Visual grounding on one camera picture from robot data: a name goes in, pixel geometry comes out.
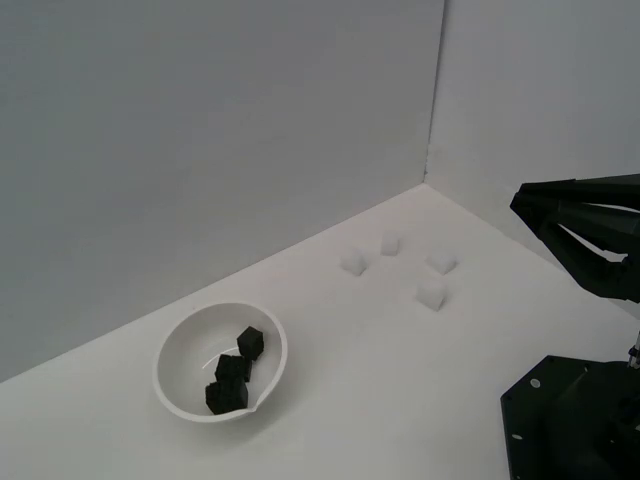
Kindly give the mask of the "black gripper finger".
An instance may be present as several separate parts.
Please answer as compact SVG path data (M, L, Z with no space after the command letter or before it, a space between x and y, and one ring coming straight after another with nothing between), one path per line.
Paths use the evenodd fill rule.
M637 174L524 183L510 208L556 258L639 256Z
M621 262L611 262L531 209L518 215L583 289L601 298L639 300L638 258L628 254Z

